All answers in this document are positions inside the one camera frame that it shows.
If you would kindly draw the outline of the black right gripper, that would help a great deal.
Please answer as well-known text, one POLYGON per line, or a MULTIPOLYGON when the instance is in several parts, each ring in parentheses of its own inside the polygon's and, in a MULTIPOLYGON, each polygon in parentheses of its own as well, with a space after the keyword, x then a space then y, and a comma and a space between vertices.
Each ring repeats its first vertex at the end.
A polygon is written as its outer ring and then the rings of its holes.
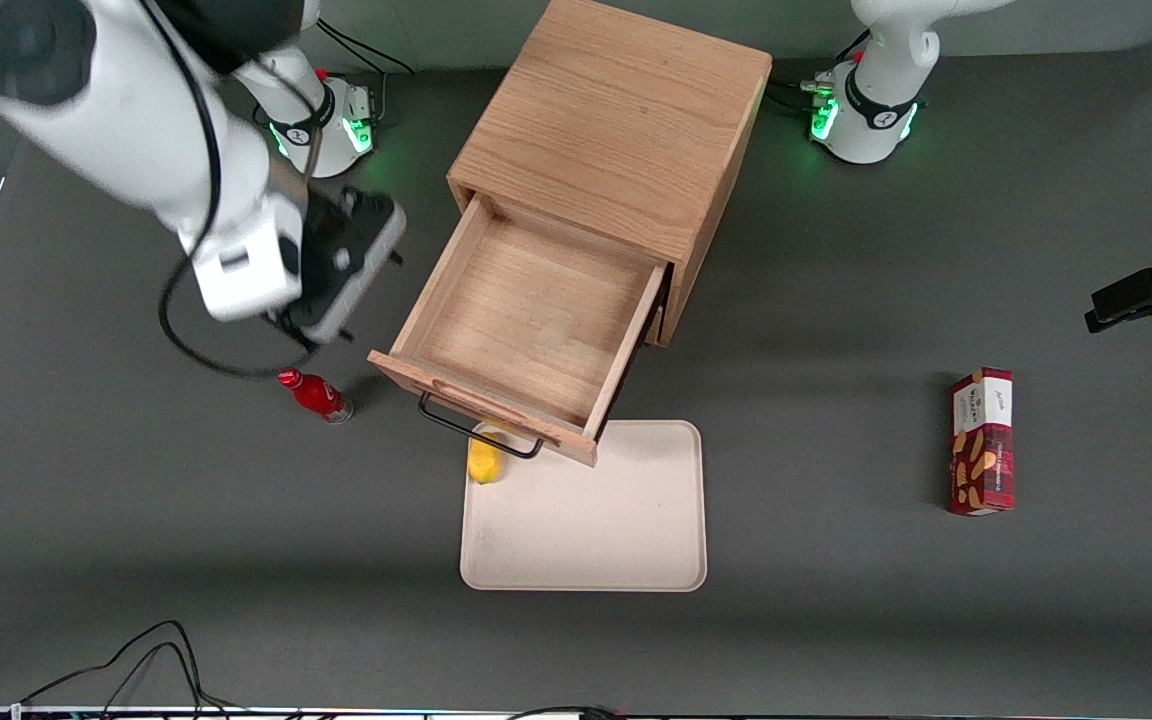
POLYGON ((338 196, 308 192, 298 300, 285 306, 296 329, 342 329, 397 250, 397 202, 344 187, 338 196))

